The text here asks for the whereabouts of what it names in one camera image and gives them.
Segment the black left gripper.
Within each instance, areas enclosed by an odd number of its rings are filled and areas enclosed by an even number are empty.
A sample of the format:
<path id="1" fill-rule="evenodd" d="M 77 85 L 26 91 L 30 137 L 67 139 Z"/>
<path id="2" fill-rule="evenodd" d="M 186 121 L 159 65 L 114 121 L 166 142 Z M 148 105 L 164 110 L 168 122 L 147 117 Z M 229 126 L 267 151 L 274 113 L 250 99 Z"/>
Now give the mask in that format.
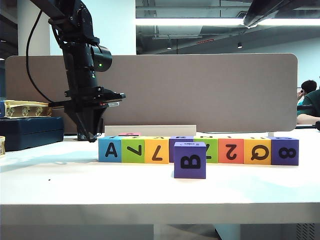
<path id="1" fill-rule="evenodd" d="M 126 98 L 125 93 L 117 93 L 103 86 L 84 87 L 64 92 L 65 97 L 70 98 L 64 101 L 55 101 L 51 107 L 64 107 L 80 111 L 84 108 L 107 107 L 109 103 L 121 102 Z M 77 128 L 77 140 L 95 142 L 97 134 L 103 130 L 103 114 L 105 109 L 87 109 L 84 112 L 66 111 L 65 113 L 75 123 Z"/>

